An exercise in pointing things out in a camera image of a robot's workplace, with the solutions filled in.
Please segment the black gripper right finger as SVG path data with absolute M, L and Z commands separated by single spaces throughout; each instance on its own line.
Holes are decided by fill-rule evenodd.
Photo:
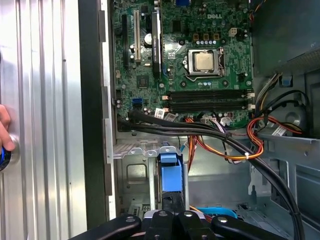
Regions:
M 283 240 L 284 237 L 227 214 L 214 217 L 190 207 L 182 197 L 182 210 L 174 217 L 180 240 Z

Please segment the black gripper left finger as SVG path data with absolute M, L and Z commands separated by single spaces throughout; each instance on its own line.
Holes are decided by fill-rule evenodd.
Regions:
M 143 219 L 123 214 L 80 233 L 72 240 L 172 240 L 176 192 L 162 193 L 162 208 L 150 210 Z

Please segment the person hand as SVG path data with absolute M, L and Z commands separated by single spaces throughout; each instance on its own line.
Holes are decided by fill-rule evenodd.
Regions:
M 11 152 L 15 149 L 8 128 L 11 122 L 10 115 L 4 105 L 0 105 L 0 146 Z

